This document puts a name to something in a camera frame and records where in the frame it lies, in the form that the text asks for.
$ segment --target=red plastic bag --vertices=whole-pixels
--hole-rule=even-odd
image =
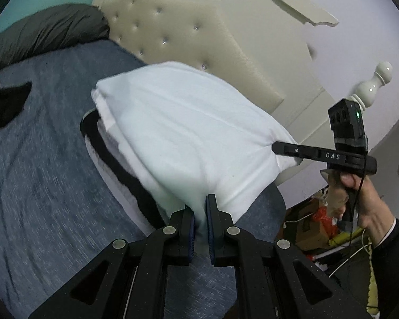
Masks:
[[[320,207],[312,216],[315,222],[321,222],[324,226],[325,232],[329,238],[333,238],[338,234],[338,227],[332,224],[332,218],[327,216],[326,206]]]

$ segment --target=mattress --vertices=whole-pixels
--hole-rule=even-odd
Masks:
[[[0,298],[16,319],[116,238],[144,234],[90,159],[79,125],[101,78],[143,66],[109,40],[49,52],[0,70],[2,87],[32,82],[24,111],[0,130]],[[285,214],[272,184],[237,225],[272,241]],[[222,318],[236,298],[233,268],[207,255],[170,267],[165,318]]]

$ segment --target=tufted headboard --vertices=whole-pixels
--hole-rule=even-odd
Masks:
[[[271,114],[283,96],[243,53],[215,7],[186,0],[105,0],[109,38],[147,64],[178,61],[214,74]]]

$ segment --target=black cloth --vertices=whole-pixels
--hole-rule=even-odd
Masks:
[[[17,87],[0,89],[0,128],[5,127],[21,113],[30,92],[30,82]]]
[[[372,252],[380,318],[399,318],[399,220],[384,242]]]
[[[108,22],[95,6],[49,7],[0,33],[0,69],[49,51],[108,38],[108,35]]]
[[[102,136],[97,128],[97,123],[100,119],[97,109],[91,111],[83,117],[80,124],[81,133],[87,136],[92,147],[97,152],[98,156],[115,174],[118,181],[126,186],[130,193],[134,195],[137,201],[140,212],[145,216],[148,222],[155,228],[159,229],[165,226],[165,223],[158,211],[155,200],[152,195],[142,186],[139,179],[129,174],[115,159],[115,157],[108,151]]]

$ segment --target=silver rivet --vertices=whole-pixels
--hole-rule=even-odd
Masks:
[[[282,239],[277,242],[277,246],[281,249],[288,249],[290,248],[291,244],[289,241]]]
[[[166,235],[173,235],[176,232],[176,228],[168,225],[167,227],[163,228],[163,233]]]
[[[124,246],[126,245],[126,242],[124,241],[124,240],[122,240],[122,239],[118,239],[118,240],[115,240],[113,243],[112,243],[112,247],[114,247],[115,249],[121,249],[121,248],[123,248]]]
[[[238,235],[241,232],[238,227],[229,227],[228,234],[230,235]]]

